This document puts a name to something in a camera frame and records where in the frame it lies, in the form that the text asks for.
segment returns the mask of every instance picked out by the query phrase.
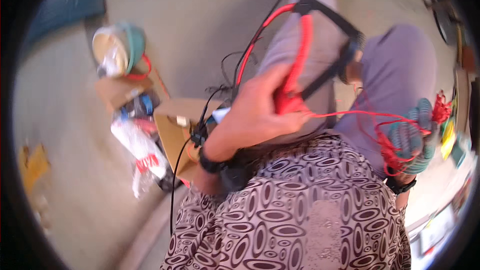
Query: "brown patterned fabric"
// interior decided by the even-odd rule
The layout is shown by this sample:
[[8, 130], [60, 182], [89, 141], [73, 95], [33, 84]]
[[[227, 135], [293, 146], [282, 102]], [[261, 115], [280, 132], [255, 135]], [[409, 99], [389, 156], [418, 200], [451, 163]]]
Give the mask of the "brown patterned fabric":
[[410, 269], [405, 209], [338, 135], [256, 165], [225, 200], [192, 186], [160, 269]]

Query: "hand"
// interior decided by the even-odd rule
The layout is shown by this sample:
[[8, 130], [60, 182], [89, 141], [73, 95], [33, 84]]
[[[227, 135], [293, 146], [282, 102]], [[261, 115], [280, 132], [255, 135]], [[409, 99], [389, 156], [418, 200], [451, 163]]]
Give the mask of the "hand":
[[241, 148], [300, 130], [309, 119], [305, 113], [275, 114], [273, 93], [290, 69], [289, 64], [278, 64], [245, 83], [230, 112], [213, 129], [203, 146], [208, 159], [226, 161]]
[[434, 157], [439, 129], [438, 124], [432, 121], [432, 105], [426, 98], [418, 100], [418, 105], [408, 111], [406, 118], [417, 121], [418, 126], [430, 134], [424, 136], [417, 128], [405, 122], [394, 123], [390, 128], [388, 139], [393, 146], [400, 148], [397, 155], [404, 159], [415, 157], [406, 163], [404, 173], [395, 177], [399, 183], [405, 185], [410, 183], [416, 174], [424, 171]]

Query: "cardboard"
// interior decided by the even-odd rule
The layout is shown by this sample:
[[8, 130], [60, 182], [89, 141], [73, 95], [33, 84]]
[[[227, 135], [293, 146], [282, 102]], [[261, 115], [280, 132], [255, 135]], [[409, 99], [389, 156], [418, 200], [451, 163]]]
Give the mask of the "cardboard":
[[95, 90], [110, 113], [120, 109], [140, 93], [153, 85], [149, 78], [133, 80], [126, 77], [102, 77], [95, 83]]
[[[153, 118], [158, 129], [160, 141], [162, 141], [166, 158], [175, 169], [178, 155], [183, 144], [189, 138], [188, 132], [190, 125], [185, 128], [176, 124], [177, 116], [189, 119], [193, 126], [198, 123], [202, 111], [207, 103], [206, 99], [194, 98], [174, 98], [162, 102], [153, 111]], [[218, 109], [222, 101], [211, 100], [208, 103], [208, 109], [205, 113], [205, 120], [212, 115], [212, 112]], [[195, 174], [195, 162], [187, 154], [188, 144], [183, 150], [180, 161], [178, 162], [177, 177], [191, 182]]]

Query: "concrete floor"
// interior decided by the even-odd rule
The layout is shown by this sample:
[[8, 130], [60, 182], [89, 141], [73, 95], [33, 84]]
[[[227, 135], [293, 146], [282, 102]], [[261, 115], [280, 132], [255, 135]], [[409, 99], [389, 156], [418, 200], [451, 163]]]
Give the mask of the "concrete floor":
[[[222, 57], [244, 49], [275, 1], [106, 0], [106, 5], [110, 23], [128, 20], [144, 28], [146, 53], [172, 97], [205, 98], [206, 87], [224, 82]], [[444, 44], [421, 0], [337, 2], [339, 11], [367, 36], [398, 22], [421, 27], [437, 50], [437, 89], [451, 90], [455, 51]], [[255, 47], [260, 59], [280, 24], [274, 22]], [[111, 118], [96, 97], [86, 34], [83, 23], [66, 27], [26, 57], [15, 86], [15, 144], [42, 142], [48, 151], [52, 170], [45, 196], [53, 223], [48, 237], [61, 257], [73, 269], [114, 269], [163, 194], [153, 188], [142, 200], [133, 196], [132, 159], [111, 135]], [[226, 63], [229, 74], [234, 62]], [[250, 64], [245, 78], [254, 73]], [[338, 110], [348, 109], [352, 87], [336, 83], [335, 89]], [[416, 189], [436, 184], [435, 177], [428, 179]], [[411, 221], [421, 214], [420, 209]], [[168, 234], [162, 233], [142, 269], [158, 267], [167, 241]]]

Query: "leg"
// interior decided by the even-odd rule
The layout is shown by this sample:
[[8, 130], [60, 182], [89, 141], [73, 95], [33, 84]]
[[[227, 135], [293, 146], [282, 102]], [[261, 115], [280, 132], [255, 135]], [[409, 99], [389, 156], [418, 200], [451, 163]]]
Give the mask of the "leg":
[[[318, 0], [321, 3], [336, 9], [335, 0]], [[268, 51], [260, 65], [258, 73], [270, 69], [275, 64], [291, 64], [297, 56], [300, 43], [299, 15], [290, 15], [285, 24], [279, 29], [268, 47]], [[320, 12], [313, 13], [313, 42], [309, 58], [302, 75], [298, 79], [301, 88], [308, 85], [318, 75], [336, 60], [339, 48], [345, 41], [342, 32], [326, 16]], [[335, 110], [333, 81], [329, 81], [307, 101], [307, 106], [316, 113], [328, 113]], [[291, 135], [285, 135], [268, 141], [269, 144], [289, 143], [302, 136], [311, 134], [324, 124], [325, 118], [312, 119], [303, 128]]]
[[[364, 94], [360, 94], [352, 110], [404, 115], [417, 105], [420, 98], [433, 101], [437, 71], [435, 49], [419, 28], [395, 25], [384, 35], [369, 39], [362, 62], [362, 92], [368, 95], [368, 102]], [[375, 120], [381, 123], [394, 119], [375, 117]], [[385, 178], [380, 146], [360, 131], [357, 121], [377, 139], [369, 115], [345, 115], [334, 129], [365, 155], [379, 177]], [[387, 134], [389, 126], [382, 125], [381, 129]]]

